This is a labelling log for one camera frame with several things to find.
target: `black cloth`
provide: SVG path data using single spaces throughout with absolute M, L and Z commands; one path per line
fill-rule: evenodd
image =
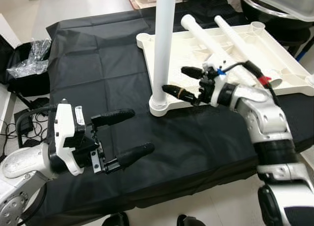
M 204 28 L 220 14 L 231 25 L 247 24 L 226 0 L 176 5 L 180 19 L 192 14 Z M 103 127 L 98 137 L 108 160 L 131 147 L 154 143 L 154 153 L 111 175 L 61 175 L 48 183 L 46 199 L 30 225 L 81 225 L 106 214 L 147 207 L 245 179 L 256 172 L 257 156 L 243 118 L 226 107 L 191 107 L 164 117 L 149 112 L 151 96 L 138 33 L 154 33 L 155 8 L 61 21 L 48 28 L 53 42 L 49 74 L 51 103 L 66 98 L 82 105 L 85 121 L 106 111 L 132 108 L 136 116 Z M 298 150 L 313 144 L 313 98 L 280 96 Z

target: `black metal pot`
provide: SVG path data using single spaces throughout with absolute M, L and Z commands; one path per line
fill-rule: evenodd
M 258 0 L 241 0 L 241 6 L 245 17 L 253 22 L 259 21 L 270 29 L 299 30 L 310 28 L 312 22 L 304 22 L 294 16 L 284 13 L 275 7 Z

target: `floor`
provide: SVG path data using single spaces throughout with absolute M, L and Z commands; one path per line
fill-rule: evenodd
M 28 42 L 31 38 L 48 37 L 45 27 L 64 19 L 128 10 L 132 10 L 128 0 L 38 0 L 3 12 L 3 15 L 19 39 Z M 14 112 L 23 108 L 24 105 L 17 99 Z M 11 142 L 7 153 L 17 148 L 16 143 Z M 131 226 L 175 226 L 180 214 L 195 216 L 208 226 L 259 226 L 263 225 L 257 198 L 261 185 L 262 182 L 254 175 L 193 196 L 145 209 L 136 208 L 127 214 Z M 100 226 L 104 219 L 85 226 Z

